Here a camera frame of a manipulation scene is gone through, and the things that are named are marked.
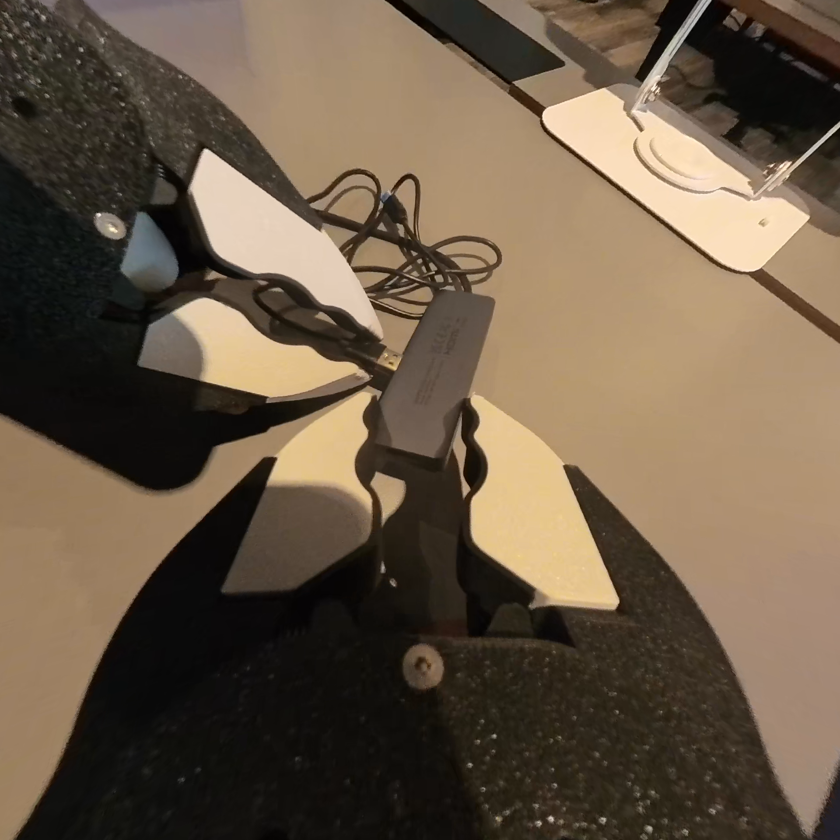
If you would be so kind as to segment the white flat plate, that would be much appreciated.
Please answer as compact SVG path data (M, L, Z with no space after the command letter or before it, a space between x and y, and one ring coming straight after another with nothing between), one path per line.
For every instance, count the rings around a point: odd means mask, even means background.
M786 185L838 122L794 158L760 169L663 97L662 81L711 2L695 2L637 84L616 83L546 108L548 134L723 268L759 270L811 218Z

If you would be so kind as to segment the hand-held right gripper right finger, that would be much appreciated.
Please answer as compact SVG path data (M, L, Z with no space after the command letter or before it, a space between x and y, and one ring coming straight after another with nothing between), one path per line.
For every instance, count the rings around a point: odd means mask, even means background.
M514 600L615 612L618 593L562 458L480 395L467 400L461 433L465 591L491 613Z

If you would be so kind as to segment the grey usb hub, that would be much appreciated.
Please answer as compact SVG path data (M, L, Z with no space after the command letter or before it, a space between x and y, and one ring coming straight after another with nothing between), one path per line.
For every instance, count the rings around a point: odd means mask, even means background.
M376 404L377 472L446 467L495 309L492 297L452 290L429 304Z

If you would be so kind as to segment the black flat pad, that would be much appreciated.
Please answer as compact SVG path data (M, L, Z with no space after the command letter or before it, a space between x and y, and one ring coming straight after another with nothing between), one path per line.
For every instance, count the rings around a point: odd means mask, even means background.
M390 1L405 18L510 86L565 67L565 60L479 1Z

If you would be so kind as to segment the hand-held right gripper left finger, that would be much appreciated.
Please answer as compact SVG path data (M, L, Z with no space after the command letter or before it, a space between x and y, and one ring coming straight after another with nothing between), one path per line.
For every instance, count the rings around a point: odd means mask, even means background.
M352 395L282 446L222 593L288 595L372 546L406 497L403 479L375 469L376 407Z

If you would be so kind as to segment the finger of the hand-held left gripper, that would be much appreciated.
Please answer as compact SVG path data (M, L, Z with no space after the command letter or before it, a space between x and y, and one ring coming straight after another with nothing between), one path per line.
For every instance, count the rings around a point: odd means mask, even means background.
M274 320L254 298L259 281L222 279L206 295L166 302L143 338L138 366L267 401L372 388L339 348Z
M371 300L331 238L209 149L197 156L184 214L192 253L206 267L278 288L356 338L383 338Z

